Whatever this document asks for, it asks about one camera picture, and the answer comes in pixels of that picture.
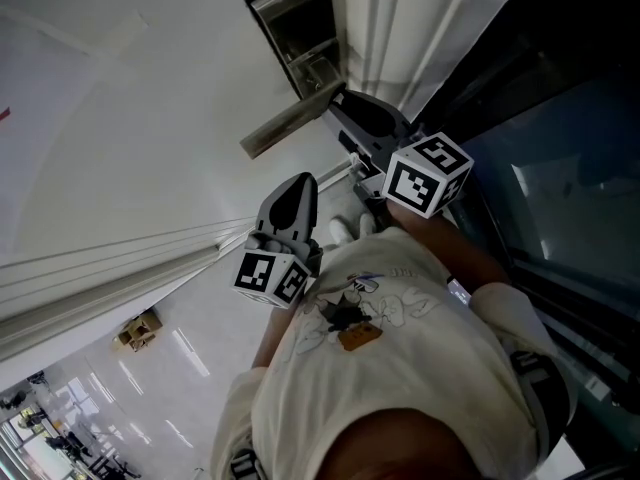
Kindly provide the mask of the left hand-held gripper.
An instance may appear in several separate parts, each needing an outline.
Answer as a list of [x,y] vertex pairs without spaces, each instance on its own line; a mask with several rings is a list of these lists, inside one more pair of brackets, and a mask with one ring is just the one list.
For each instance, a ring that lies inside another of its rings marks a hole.
[[[303,172],[263,201],[253,231],[306,241],[313,238],[317,214],[318,184],[312,174]],[[231,287],[254,302],[288,309],[302,297],[311,278],[293,255],[243,249]]]

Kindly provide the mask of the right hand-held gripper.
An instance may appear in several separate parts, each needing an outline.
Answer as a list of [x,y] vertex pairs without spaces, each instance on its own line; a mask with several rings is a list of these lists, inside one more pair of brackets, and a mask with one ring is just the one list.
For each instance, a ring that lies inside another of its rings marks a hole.
[[338,90],[326,121],[349,154],[365,203],[387,199],[431,217],[456,198],[474,165],[446,134],[412,130],[397,108],[361,92]]

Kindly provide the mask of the person's left hand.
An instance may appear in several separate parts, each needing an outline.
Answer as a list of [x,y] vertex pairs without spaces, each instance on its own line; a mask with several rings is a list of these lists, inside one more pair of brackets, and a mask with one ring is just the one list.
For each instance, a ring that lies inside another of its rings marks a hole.
[[320,273],[323,249],[313,238],[300,241],[252,231],[244,243],[244,249],[293,255],[310,271],[312,277],[316,278]]

